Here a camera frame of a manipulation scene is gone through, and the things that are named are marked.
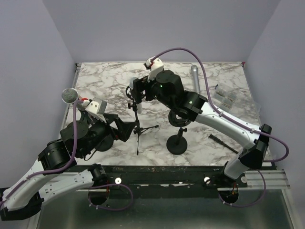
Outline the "black round-base shock-mount stand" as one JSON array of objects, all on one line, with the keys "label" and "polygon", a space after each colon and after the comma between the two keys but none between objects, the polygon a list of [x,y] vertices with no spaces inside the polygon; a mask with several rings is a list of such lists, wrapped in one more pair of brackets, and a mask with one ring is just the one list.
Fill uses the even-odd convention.
[{"label": "black round-base shock-mount stand", "polygon": [[168,151],[173,155],[181,155],[183,154],[188,146],[187,140],[183,137],[183,133],[187,132],[187,125],[191,123],[190,120],[181,118],[174,113],[174,111],[170,111],[168,114],[169,123],[178,127],[178,133],[176,135],[172,135],[167,139],[166,147]]}]

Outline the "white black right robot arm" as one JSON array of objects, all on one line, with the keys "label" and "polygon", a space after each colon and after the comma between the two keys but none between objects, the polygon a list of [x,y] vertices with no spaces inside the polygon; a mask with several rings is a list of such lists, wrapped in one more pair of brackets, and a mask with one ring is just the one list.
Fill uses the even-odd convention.
[{"label": "white black right robot arm", "polygon": [[243,150],[234,159],[228,161],[219,175],[220,183],[230,187],[238,177],[249,169],[260,169],[268,149],[271,127],[247,124],[243,120],[212,108],[207,98],[187,91],[180,76],[170,70],[158,73],[154,80],[147,77],[132,78],[130,92],[137,104],[158,100],[175,115],[191,122],[207,125],[238,142]]}]

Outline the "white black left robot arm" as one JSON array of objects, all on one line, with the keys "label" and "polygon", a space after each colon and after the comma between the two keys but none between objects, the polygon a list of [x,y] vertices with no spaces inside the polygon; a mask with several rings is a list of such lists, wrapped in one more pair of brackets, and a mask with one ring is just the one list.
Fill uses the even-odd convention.
[{"label": "white black left robot arm", "polygon": [[106,122],[71,122],[60,132],[61,138],[47,144],[30,170],[13,186],[0,190],[0,217],[3,221],[28,219],[51,200],[82,188],[102,188],[109,179],[101,165],[93,164],[77,175],[50,184],[53,178],[77,165],[100,144],[109,140],[126,142],[135,122],[124,122],[107,114]]}]

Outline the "silver grey handheld microphone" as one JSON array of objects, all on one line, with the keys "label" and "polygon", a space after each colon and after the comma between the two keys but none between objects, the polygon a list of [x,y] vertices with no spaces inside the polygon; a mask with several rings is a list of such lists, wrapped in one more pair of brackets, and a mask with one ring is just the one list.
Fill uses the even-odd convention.
[{"label": "silver grey handheld microphone", "polygon": [[196,65],[192,65],[190,72],[193,77],[194,89],[197,93],[200,93],[201,89],[200,89],[199,76],[198,76],[198,67]]}]

